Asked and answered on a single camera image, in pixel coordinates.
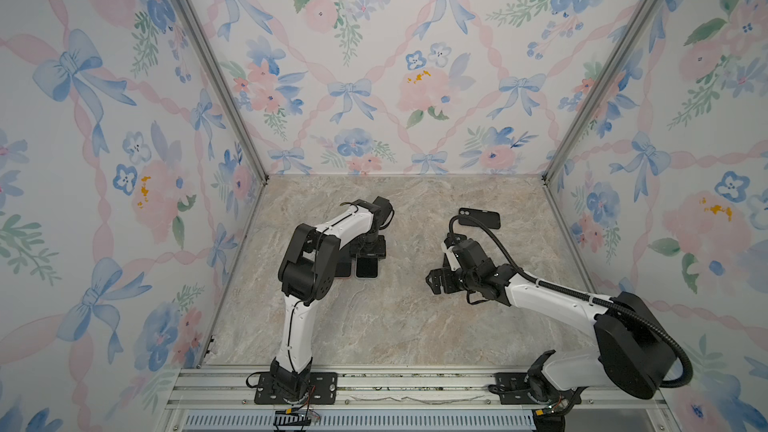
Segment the blue-edged black phone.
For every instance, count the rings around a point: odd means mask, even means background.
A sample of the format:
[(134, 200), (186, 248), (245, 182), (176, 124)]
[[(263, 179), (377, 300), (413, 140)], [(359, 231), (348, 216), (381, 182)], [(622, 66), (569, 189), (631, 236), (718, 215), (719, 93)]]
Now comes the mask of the blue-edged black phone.
[(355, 276), (359, 279), (375, 279), (379, 275), (379, 259), (376, 257), (358, 257)]

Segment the black phone case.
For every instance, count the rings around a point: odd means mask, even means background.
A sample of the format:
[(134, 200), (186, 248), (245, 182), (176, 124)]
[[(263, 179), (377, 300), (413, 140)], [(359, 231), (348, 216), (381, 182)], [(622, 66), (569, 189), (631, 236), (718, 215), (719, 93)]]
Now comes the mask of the black phone case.
[(462, 207), (459, 209), (458, 222), (467, 227), (486, 227), (490, 230), (501, 228), (501, 217), (498, 212)]

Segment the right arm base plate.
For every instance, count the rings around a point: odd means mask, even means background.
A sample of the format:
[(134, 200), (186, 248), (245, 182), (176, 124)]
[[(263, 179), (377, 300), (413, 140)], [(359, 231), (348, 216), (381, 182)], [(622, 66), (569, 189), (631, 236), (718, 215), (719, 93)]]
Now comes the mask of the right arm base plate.
[(525, 372), (499, 372), (487, 390), (496, 395), (502, 405), (532, 405), (538, 407), (561, 407), (580, 404), (581, 397), (575, 389), (558, 391), (543, 377), (531, 379)]

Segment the purple-edged black phone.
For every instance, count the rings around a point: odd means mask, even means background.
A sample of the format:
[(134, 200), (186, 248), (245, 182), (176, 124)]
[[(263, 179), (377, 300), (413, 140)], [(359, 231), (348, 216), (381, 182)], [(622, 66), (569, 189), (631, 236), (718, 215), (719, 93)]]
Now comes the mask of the purple-edged black phone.
[(352, 275), (352, 260), (347, 251), (339, 253), (338, 262), (335, 269), (336, 278), (349, 278)]

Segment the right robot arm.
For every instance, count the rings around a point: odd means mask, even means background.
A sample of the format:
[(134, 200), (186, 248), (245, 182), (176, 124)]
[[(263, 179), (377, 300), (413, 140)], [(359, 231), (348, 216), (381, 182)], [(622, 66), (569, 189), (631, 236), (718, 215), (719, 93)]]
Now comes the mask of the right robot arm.
[(495, 264), (475, 240), (449, 235), (443, 264), (425, 281), (435, 295), (463, 292), (482, 302), (541, 313), (575, 328), (593, 341), (576, 352), (543, 352), (516, 379), (499, 379), (491, 391), (553, 405), (582, 388), (615, 386), (650, 399), (665, 384), (679, 356), (672, 339), (644, 302), (631, 293), (593, 295), (532, 276), (514, 263)]

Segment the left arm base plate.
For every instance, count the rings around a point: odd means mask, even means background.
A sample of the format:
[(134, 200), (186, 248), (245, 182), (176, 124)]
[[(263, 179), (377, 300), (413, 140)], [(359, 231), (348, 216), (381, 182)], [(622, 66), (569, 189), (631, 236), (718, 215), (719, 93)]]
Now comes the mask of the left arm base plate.
[(333, 405), (336, 401), (338, 374), (309, 372), (285, 377), (269, 372), (254, 372), (245, 379), (245, 385), (254, 391), (257, 405)]

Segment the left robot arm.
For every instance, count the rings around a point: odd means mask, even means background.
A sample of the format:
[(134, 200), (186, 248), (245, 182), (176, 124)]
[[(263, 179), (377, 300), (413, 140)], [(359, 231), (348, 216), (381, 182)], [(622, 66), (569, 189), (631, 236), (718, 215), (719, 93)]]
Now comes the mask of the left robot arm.
[(387, 255), (381, 231), (394, 217), (391, 202), (377, 197), (344, 205), (339, 216), (326, 222), (298, 225), (278, 270), (285, 321), (280, 347), (270, 364), (270, 379), (292, 401), (310, 390), (317, 303), (337, 278), (377, 278), (379, 263)]

